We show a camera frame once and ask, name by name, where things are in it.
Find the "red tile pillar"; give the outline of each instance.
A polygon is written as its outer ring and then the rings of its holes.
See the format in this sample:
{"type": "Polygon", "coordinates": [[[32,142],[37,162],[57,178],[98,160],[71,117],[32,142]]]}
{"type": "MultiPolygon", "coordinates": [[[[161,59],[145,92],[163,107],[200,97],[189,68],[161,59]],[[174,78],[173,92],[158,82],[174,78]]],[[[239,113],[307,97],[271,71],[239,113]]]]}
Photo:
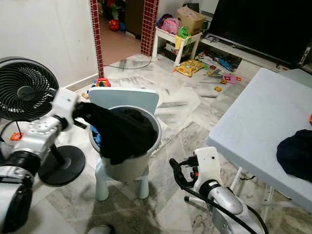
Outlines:
{"type": "Polygon", "coordinates": [[[94,35],[94,42],[95,42],[96,55],[97,55],[98,77],[102,78],[104,77],[104,70],[103,70],[103,57],[102,57],[102,47],[101,47],[101,38],[100,38],[100,29],[99,29],[99,18],[98,18],[98,1],[90,0],[90,6],[91,6],[93,35],[94,35]]]}
{"type": "Polygon", "coordinates": [[[159,0],[144,1],[141,53],[146,56],[152,56],[158,4],[159,0]]]}

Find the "brown floor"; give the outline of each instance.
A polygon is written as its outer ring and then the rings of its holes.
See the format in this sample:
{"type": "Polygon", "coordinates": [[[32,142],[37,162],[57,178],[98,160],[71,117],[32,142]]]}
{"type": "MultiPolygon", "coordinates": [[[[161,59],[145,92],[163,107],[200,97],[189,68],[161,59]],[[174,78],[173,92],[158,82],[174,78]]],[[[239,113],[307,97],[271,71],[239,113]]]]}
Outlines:
{"type": "Polygon", "coordinates": [[[109,23],[106,19],[101,19],[99,25],[104,64],[111,64],[140,53],[140,40],[126,36],[121,31],[109,30],[109,23]]]}

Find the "laundry basket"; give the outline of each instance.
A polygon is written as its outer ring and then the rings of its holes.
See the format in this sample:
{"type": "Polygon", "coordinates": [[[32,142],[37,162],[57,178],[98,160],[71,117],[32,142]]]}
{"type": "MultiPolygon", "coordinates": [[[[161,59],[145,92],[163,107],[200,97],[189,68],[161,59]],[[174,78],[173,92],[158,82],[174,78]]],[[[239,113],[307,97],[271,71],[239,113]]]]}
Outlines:
{"type": "MultiPolygon", "coordinates": [[[[150,156],[152,152],[157,149],[157,147],[160,144],[161,139],[161,126],[154,115],[152,115],[150,112],[141,109],[139,107],[135,106],[115,106],[110,108],[112,109],[118,109],[120,111],[125,109],[134,109],[139,111],[143,116],[145,116],[153,125],[154,130],[157,132],[157,139],[154,143],[154,145],[144,154],[139,156],[133,156],[125,161],[123,161],[121,164],[112,165],[111,160],[109,158],[105,158],[101,156],[102,163],[104,164],[105,171],[109,177],[111,177],[114,180],[118,181],[130,181],[135,180],[138,177],[140,177],[144,170],[146,169],[150,156]]],[[[91,141],[92,146],[95,148],[96,151],[100,154],[100,148],[95,143],[92,135],[92,130],[89,131],[89,138],[91,141]]]]}

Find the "electric fan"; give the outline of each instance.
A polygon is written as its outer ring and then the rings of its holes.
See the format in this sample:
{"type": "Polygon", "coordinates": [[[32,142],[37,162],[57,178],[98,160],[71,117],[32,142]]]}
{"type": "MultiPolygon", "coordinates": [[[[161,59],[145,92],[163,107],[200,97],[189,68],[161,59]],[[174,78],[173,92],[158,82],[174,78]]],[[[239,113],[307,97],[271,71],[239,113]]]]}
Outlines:
{"type": "MultiPolygon", "coordinates": [[[[42,64],[26,58],[0,59],[0,118],[32,121],[51,109],[59,84],[53,73],[42,64]]],[[[75,146],[51,146],[38,171],[49,185],[62,186],[73,181],[83,170],[85,156],[75,146]]]]}
{"type": "Polygon", "coordinates": [[[59,89],[53,73],[35,61],[0,59],[0,117],[31,121],[48,113],[59,89]]]}

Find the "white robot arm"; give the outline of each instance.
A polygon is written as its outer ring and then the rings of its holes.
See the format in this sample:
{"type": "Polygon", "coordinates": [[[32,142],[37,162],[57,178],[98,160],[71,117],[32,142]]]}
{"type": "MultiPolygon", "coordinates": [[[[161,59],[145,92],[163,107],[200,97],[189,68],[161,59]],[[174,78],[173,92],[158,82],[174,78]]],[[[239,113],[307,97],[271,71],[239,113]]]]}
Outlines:
{"type": "Polygon", "coordinates": [[[32,121],[28,131],[0,166],[0,233],[10,233],[27,221],[34,177],[61,131],[72,124],[78,95],[57,93],[49,116],[32,121]]]}
{"type": "Polygon", "coordinates": [[[220,178],[220,163],[215,147],[196,149],[194,156],[177,163],[173,158],[169,161],[174,170],[177,184],[190,194],[204,200],[212,212],[213,223],[221,234],[263,234],[266,228],[261,228],[252,219],[248,206],[233,192],[223,186],[220,178]],[[187,182],[181,166],[193,168],[193,181],[187,182]]]}

